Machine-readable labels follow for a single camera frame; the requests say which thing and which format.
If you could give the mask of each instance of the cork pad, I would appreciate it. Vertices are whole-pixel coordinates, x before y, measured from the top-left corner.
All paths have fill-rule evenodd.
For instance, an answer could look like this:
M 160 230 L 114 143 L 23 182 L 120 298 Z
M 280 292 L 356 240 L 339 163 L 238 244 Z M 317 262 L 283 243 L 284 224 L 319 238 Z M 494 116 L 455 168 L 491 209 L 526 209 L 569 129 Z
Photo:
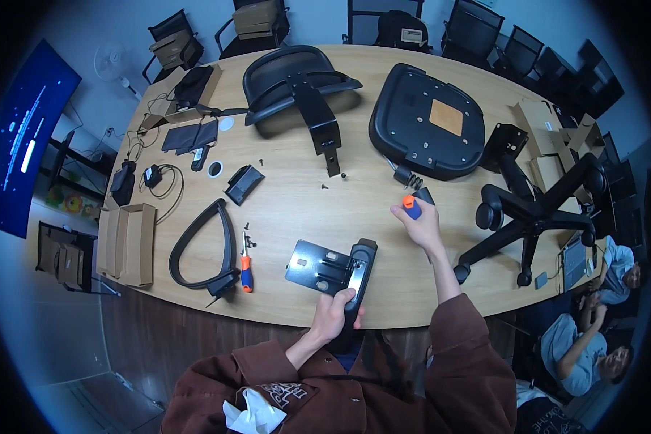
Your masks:
M 429 122 L 450 133 L 456 134 L 458 137 L 463 133 L 463 113 L 444 104 L 438 99 L 432 100 L 432 111 L 429 113 Z

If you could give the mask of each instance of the brown jacket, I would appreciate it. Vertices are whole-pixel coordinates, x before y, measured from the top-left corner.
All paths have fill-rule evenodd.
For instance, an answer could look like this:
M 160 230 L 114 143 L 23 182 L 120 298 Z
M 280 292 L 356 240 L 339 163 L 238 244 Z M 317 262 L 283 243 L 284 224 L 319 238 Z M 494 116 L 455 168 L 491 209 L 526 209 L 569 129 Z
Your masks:
M 194 363 L 176 384 L 162 432 L 227 432 L 222 403 L 245 410 L 241 391 L 251 387 L 287 413 L 275 433 L 512 433 L 516 379 L 467 295 L 439 305 L 429 332 L 426 399 L 402 382 L 402 362 L 380 333 L 366 332 L 349 374 L 324 349 L 296 371 L 287 346 L 270 341 Z

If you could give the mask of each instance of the white tissue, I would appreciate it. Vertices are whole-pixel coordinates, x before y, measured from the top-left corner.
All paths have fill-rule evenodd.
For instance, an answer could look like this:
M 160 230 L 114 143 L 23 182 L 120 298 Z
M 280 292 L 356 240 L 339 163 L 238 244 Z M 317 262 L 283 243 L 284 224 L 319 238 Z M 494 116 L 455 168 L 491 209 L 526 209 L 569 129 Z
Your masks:
M 285 412 L 268 404 L 255 390 L 246 388 L 242 395 L 246 401 L 246 410 L 242 412 L 226 401 L 222 404 L 228 429 L 241 434 L 270 434 L 285 419 Z

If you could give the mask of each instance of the orange cap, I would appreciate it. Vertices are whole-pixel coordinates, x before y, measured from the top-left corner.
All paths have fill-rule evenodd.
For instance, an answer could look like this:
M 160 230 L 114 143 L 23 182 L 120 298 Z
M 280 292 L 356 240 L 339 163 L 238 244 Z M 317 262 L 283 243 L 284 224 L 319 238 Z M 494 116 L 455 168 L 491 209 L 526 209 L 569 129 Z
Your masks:
M 414 206 L 414 196 L 408 195 L 403 197 L 403 206 L 406 208 L 412 208 Z

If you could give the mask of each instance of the hand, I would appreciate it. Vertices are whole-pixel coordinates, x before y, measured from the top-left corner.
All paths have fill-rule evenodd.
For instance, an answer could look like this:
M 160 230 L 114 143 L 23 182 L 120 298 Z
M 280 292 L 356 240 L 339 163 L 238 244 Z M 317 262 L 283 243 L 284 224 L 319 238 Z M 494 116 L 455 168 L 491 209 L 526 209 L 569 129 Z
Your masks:
M 599 306 L 600 294 L 591 294 L 586 297 L 586 308 L 589 310 L 595 310 Z
M 321 294 L 316 304 L 316 314 L 311 325 L 310 333 L 320 346 L 324 346 L 335 339 L 345 325 L 345 304 L 355 296 L 355 290 L 348 288 L 339 291 L 335 297 L 328 294 Z M 359 307 L 354 328 L 362 327 L 362 316 L 365 314 L 364 306 Z
M 413 220 L 400 205 L 391 206 L 391 213 L 403 222 L 405 230 L 412 241 L 423 248 L 427 254 L 443 249 L 442 236 L 439 231 L 439 212 L 437 208 L 421 199 L 416 199 L 422 215 Z
M 590 282 L 588 290 L 591 292 L 597 291 L 602 284 L 603 281 L 601 281 L 600 278 L 595 278 Z
M 596 320 L 594 322 L 598 324 L 603 324 L 603 321 L 605 320 L 605 313 L 608 311 L 608 307 L 604 304 L 599 304 L 596 307 Z

